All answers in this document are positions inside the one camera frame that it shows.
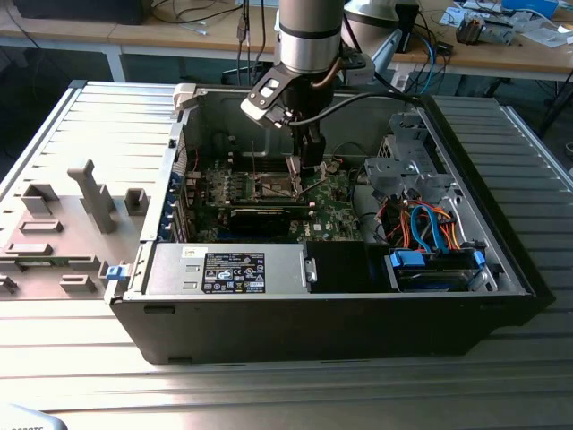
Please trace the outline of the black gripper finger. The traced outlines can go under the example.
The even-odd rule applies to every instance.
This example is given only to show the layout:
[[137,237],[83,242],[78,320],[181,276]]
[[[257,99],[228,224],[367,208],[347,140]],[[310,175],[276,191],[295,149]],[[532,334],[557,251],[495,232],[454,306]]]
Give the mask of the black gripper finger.
[[308,177],[314,168],[322,163],[326,147],[326,139],[319,126],[309,126],[304,129],[300,144],[301,175]]

